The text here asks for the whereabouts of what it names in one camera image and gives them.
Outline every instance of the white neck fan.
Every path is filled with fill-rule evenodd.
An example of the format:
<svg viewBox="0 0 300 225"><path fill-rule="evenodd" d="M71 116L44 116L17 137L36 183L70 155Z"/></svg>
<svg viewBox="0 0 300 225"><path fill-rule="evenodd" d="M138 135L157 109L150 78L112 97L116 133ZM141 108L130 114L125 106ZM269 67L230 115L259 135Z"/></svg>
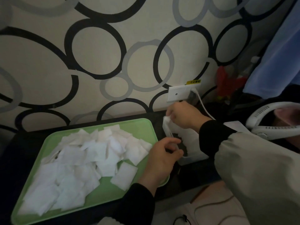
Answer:
<svg viewBox="0 0 300 225"><path fill-rule="evenodd" d="M246 122L246 127L250 129L253 134L260 136L265 140L275 140L300 135L300 125L282 127L259 126L261 120L267 113L285 107L295 107L300 109L300 104L295 102L274 102L262 106L251 114Z"/></svg>

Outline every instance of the green tray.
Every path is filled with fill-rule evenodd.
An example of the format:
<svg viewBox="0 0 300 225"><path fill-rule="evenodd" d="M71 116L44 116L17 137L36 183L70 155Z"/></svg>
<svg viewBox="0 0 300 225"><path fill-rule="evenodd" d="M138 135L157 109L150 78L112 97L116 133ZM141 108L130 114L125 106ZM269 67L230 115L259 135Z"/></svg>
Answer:
<svg viewBox="0 0 300 225"><path fill-rule="evenodd" d="M82 129L84 129L88 133L92 133L95 129L103 130L103 128L105 126L111 126L111 125L116 125L116 124L119 124L120 128L122 130L132 133L133 136L138 139L143 139L151 144L154 144L157 142L157 137L154 132L152 123L151 123L151 121L149 121L148 119L145 119L145 118L109 123L109 124L104 124L104 125L89 126L89 127L84 127ZM45 139L45 141L42 145L42 148L40 149L40 152L35 160L35 163L33 164L33 167L27 178L27 181L22 189L19 199L18 199L18 201L13 209L13 212L11 214L11 222L14 225L27 225L27 224L37 223L37 222L40 222L43 220L51 219L51 218L65 215L65 214L68 214L71 212L76 212L76 211L79 211L79 210L82 210L85 208L93 207L95 205L99 205L99 204L103 204L103 203L106 203L109 201L117 200L117 199L122 198L125 195L125 193L126 193L125 191L119 189L117 186L110 183L111 177L103 177L100 180L100 185L85 198L85 204L82 207L74 208L74 209L67 210L67 211L61 211L60 209L51 210L51 211L46 212L42 216L34 215L34 214L18 215L19 208L23 202L22 201L23 197L33 181L33 176L36 173L37 169L39 168L40 161L42 160L42 158L46 157L47 155L49 155L51 153L51 151L61 141L63 136L68 136L71 133L76 133L79 131L79 129L81 129L81 128L55 132L55 133L52 133L51 135L49 135ZM142 175L142 173L146 167L147 160L148 160L148 156L145 157L137 165L137 167L138 167L137 174L135 175L135 177L132 181L132 184L137 182L137 180ZM168 182L168 180L169 180L169 177L160 186L165 185Z"/></svg>

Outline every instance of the white cable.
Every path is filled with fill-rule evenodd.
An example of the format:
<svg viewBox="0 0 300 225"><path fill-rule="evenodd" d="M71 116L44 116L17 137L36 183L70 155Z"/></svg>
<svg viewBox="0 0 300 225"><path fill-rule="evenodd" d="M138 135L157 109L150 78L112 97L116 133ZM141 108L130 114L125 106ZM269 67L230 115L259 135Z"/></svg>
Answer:
<svg viewBox="0 0 300 225"><path fill-rule="evenodd" d="M203 105L203 102L202 102L202 100L201 100L201 98L200 98L200 95L199 95L197 89L196 89L196 88L192 88L191 91L192 91L193 93L195 93L195 94L198 96L199 101L200 101L200 103L201 103L203 109L205 110L205 112L208 114L208 116L209 116L212 120L215 120L214 117L211 116L211 115L207 112L207 110L205 109L205 106Z"/></svg>

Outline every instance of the left hand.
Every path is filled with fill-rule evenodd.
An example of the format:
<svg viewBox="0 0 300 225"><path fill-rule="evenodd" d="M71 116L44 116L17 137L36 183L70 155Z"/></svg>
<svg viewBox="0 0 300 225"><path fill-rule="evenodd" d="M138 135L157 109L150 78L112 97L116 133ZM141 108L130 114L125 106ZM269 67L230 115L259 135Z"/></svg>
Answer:
<svg viewBox="0 0 300 225"><path fill-rule="evenodd" d="M150 150L146 169L138 183L145 186L153 196L159 184L171 173L174 163L183 156L181 149L171 145L180 142L178 138L165 137L156 142Z"/></svg>

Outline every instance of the wall socket panel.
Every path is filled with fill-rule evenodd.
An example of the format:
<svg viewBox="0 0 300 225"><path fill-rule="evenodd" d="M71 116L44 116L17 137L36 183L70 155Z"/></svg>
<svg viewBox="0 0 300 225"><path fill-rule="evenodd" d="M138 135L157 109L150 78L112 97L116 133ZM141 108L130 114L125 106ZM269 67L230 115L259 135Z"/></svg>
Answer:
<svg viewBox="0 0 300 225"><path fill-rule="evenodd" d="M201 83L169 87L167 102L186 100L192 88L199 91Z"/></svg>

